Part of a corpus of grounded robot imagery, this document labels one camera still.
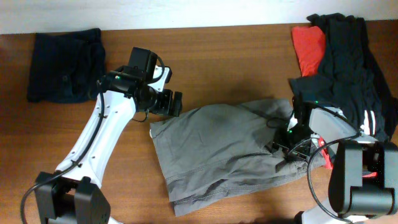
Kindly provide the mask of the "grey cargo shorts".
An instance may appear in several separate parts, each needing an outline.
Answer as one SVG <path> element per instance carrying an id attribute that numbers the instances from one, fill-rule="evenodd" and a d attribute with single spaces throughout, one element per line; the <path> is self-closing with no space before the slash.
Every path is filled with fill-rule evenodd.
<path id="1" fill-rule="evenodd" d="M 175 215 L 302 178 L 306 162 L 271 151 L 271 118 L 287 119 L 291 112 L 288 100 L 265 99 L 203 106 L 151 123 Z"/>

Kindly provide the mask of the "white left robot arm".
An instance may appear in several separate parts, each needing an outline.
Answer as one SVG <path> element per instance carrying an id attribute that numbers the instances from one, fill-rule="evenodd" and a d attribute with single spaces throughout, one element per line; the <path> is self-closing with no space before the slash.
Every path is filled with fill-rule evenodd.
<path id="1" fill-rule="evenodd" d="M 41 223 L 116 223 L 101 191 L 115 145 L 136 113 L 178 116 L 182 93 L 164 86 L 172 71 L 156 67 L 128 74 L 111 71 L 99 83 L 95 108 L 77 142 L 54 173 L 34 185 Z"/>

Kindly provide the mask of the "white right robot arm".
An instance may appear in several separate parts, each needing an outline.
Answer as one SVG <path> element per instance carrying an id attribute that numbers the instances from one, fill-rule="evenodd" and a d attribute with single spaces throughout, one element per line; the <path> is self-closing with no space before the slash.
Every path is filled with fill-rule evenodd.
<path id="1" fill-rule="evenodd" d="M 307 182 L 316 206 L 299 212 L 294 223 L 364 223 L 397 213 L 397 146 L 356 129 L 339 108 L 305 102 L 271 119 L 277 144 L 287 156 L 307 163 Z M 315 157 L 335 150 L 328 198 L 312 188 Z"/>

